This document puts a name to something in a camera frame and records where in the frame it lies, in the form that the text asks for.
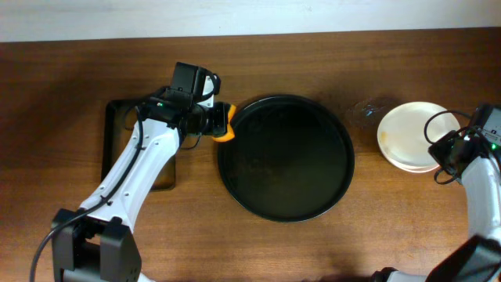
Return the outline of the white plate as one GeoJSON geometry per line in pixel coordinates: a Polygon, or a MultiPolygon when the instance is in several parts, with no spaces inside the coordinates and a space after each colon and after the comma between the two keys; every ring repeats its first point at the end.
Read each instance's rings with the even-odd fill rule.
{"type": "Polygon", "coordinates": [[[412,173],[431,172],[439,167],[439,164],[431,164],[431,165],[425,165],[425,166],[414,166],[414,165],[409,165],[409,164],[403,164],[403,163],[400,163],[400,162],[398,162],[390,157],[387,157],[387,160],[392,165],[394,165],[396,168],[399,168],[399,169],[404,170],[406,172],[412,172],[412,173]]]}
{"type": "Polygon", "coordinates": [[[446,110],[434,103],[404,103],[389,111],[377,129],[379,148],[387,159],[414,166],[437,164],[428,153],[427,138],[437,141],[446,133],[457,130],[460,124],[452,114],[436,117],[429,125],[427,120],[446,110]]]}

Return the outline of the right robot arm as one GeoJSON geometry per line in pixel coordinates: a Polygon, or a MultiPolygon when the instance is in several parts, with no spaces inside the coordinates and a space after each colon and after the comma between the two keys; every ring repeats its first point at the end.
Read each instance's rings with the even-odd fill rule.
{"type": "Polygon", "coordinates": [[[467,126],[430,141],[440,172],[466,190],[470,238],[426,276],[386,267],[371,281],[495,281],[500,279],[500,106],[480,105],[467,126]]]}

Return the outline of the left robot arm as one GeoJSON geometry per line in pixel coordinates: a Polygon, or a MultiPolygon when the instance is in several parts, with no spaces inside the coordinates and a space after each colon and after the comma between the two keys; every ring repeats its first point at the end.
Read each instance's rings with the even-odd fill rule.
{"type": "Polygon", "coordinates": [[[134,101],[132,135],[96,190],[78,210],[61,209],[41,245],[52,245],[56,281],[146,281],[133,237],[147,194],[188,136],[233,138],[236,108],[215,101],[221,78],[176,63],[171,84],[134,101]]]}

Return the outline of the orange green sponge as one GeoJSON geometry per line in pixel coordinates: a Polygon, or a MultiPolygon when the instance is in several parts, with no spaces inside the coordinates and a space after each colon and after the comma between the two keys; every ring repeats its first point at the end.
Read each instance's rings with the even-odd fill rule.
{"type": "Polygon", "coordinates": [[[231,120],[236,107],[229,103],[216,103],[213,111],[212,139],[218,143],[228,142],[235,137],[231,120]]]}

